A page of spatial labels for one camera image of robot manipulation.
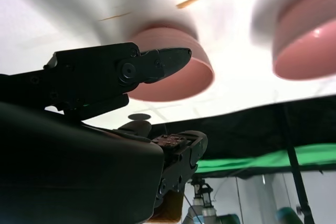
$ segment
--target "pink cylindrical object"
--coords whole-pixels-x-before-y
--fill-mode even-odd
[[[128,93],[129,97],[153,102],[176,101],[206,90],[214,79],[209,59],[200,44],[189,34],[178,29],[159,27],[142,31],[131,42],[140,51],[185,47],[192,51],[190,62],[179,72],[152,84],[140,84]]]
[[[300,0],[279,19],[274,72],[289,80],[336,73],[336,0]]]

